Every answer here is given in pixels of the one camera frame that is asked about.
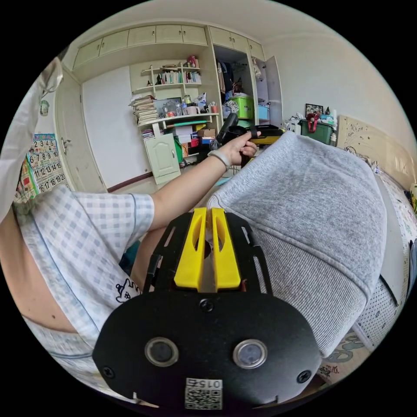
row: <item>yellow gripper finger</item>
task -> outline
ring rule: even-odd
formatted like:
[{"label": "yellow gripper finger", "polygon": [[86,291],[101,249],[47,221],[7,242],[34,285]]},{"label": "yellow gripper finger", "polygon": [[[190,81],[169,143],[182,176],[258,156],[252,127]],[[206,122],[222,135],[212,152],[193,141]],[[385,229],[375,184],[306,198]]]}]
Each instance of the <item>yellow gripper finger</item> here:
[{"label": "yellow gripper finger", "polygon": [[205,248],[205,219],[207,209],[195,208],[174,282],[177,287],[200,291]]}]

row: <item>screw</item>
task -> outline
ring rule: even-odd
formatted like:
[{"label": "screw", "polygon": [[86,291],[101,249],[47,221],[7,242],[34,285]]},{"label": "screw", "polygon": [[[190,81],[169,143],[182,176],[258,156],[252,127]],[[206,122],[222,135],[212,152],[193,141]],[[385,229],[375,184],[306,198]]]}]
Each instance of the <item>screw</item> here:
[{"label": "screw", "polygon": [[105,375],[106,378],[109,378],[109,379],[113,379],[114,378],[114,371],[113,371],[112,368],[109,368],[108,366],[105,366],[103,368],[103,373],[104,373],[104,375]]},{"label": "screw", "polygon": [[311,376],[311,371],[302,371],[297,376],[297,382],[299,384],[303,384],[304,382],[307,382],[310,379],[310,376]]},{"label": "screw", "polygon": [[213,310],[214,308],[214,304],[212,301],[204,299],[200,301],[200,308],[205,312],[205,313],[209,313],[210,311]]}]

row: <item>green plastic bin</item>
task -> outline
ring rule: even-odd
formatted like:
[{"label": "green plastic bin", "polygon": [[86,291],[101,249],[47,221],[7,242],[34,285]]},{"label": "green plastic bin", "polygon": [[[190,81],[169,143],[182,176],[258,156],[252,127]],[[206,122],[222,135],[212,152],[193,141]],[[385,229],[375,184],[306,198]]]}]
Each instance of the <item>green plastic bin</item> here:
[{"label": "green plastic bin", "polygon": [[324,123],[317,123],[316,131],[310,132],[308,130],[308,122],[306,120],[301,121],[301,135],[308,136],[309,138],[323,142],[326,145],[330,145],[330,135],[332,128]]},{"label": "green plastic bin", "polygon": [[174,136],[174,143],[175,143],[175,150],[177,152],[178,163],[180,164],[183,160],[183,157],[182,157],[182,146],[181,146],[181,142],[178,139],[178,136]]},{"label": "green plastic bin", "polygon": [[237,113],[240,119],[253,119],[255,117],[255,109],[253,108],[253,98],[251,97],[233,97],[230,101],[234,101],[239,106]]}]

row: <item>green storage box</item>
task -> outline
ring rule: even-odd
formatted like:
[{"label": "green storage box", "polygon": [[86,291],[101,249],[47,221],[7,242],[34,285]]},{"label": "green storage box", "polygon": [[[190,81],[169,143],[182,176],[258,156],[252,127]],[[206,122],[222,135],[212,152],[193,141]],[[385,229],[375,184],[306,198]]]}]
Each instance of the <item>green storage box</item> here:
[{"label": "green storage box", "polygon": [[238,118],[253,119],[255,117],[255,109],[253,108],[253,98],[251,97],[233,97],[230,101],[234,101],[239,106]]},{"label": "green storage box", "polygon": [[316,131],[310,132],[308,130],[307,120],[301,121],[301,135],[302,136],[308,136],[309,138],[323,142],[326,145],[330,145],[331,132],[332,132],[331,126],[326,125],[324,123],[317,123]]}]

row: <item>plaid shirt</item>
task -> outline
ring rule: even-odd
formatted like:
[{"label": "plaid shirt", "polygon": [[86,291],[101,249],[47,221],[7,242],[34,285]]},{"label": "plaid shirt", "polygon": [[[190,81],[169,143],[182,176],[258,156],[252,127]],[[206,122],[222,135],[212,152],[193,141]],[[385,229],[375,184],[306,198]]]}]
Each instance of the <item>plaid shirt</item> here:
[{"label": "plaid shirt", "polygon": [[70,374],[119,397],[101,378],[91,354],[110,313],[140,294],[119,262],[124,251],[148,231],[153,200],[149,195],[88,194],[58,186],[37,196],[31,205],[26,213],[16,206],[23,239],[78,334],[25,321]]}]

